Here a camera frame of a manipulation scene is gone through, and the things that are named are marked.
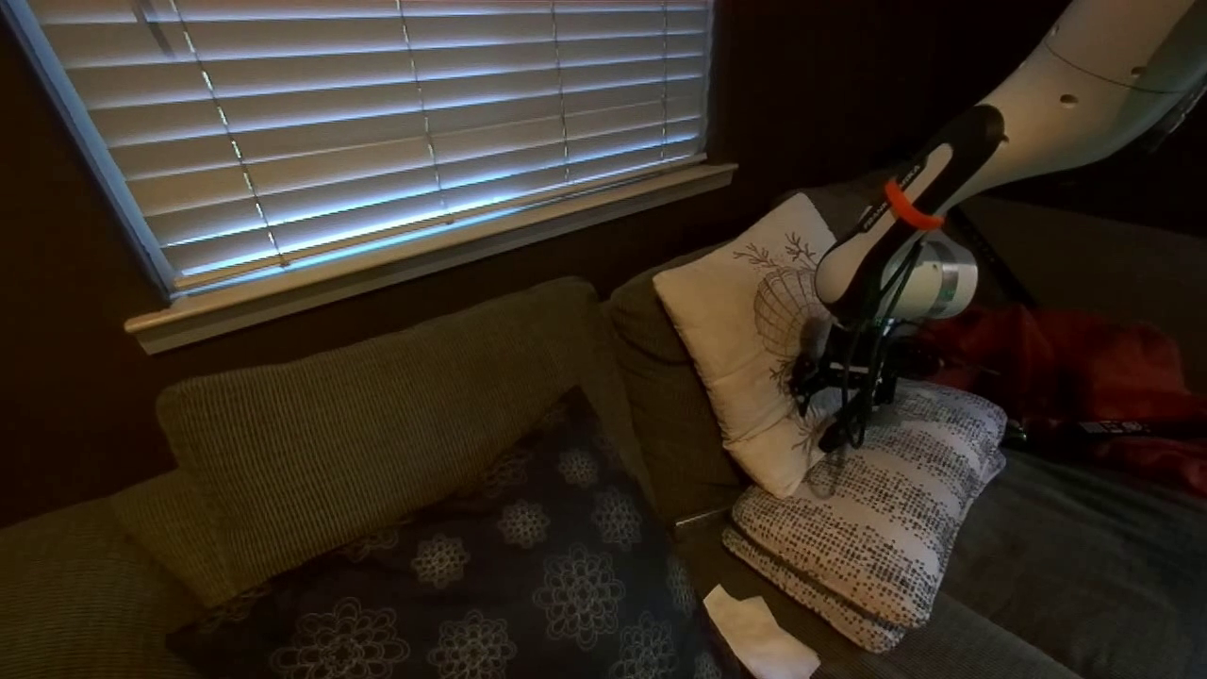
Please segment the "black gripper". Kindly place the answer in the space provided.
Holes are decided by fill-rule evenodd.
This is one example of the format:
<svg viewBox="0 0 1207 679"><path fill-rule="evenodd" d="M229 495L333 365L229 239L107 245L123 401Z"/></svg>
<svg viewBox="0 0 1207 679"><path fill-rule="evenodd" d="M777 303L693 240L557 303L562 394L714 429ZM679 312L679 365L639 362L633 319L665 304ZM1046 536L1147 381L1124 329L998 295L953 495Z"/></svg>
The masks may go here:
<svg viewBox="0 0 1207 679"><path fill-rule="evenodd" d="M844 388L848 396L890 404L899 383L899 373L890 371L890 343L890 324L848 331L838 319L809 319L790 378L791 404L809 412L822 388Z"/></svg>

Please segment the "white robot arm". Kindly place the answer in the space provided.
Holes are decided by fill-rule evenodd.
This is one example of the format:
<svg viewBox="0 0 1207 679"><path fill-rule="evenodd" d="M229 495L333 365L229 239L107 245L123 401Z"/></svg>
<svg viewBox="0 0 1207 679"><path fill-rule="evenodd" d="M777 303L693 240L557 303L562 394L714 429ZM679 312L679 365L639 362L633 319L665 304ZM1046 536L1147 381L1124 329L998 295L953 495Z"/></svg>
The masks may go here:
<svg viewBox="0 0 1207 679"><path fill-rule="evenodd" d="M866 409L899 324L959 316L976 259L943 234L990 190L1102 162L1156 132L1207 77L1207 0L1073 0L1037 48L943 126L814 263L826 337L791 365L791 401L841 388Z"/></svg>

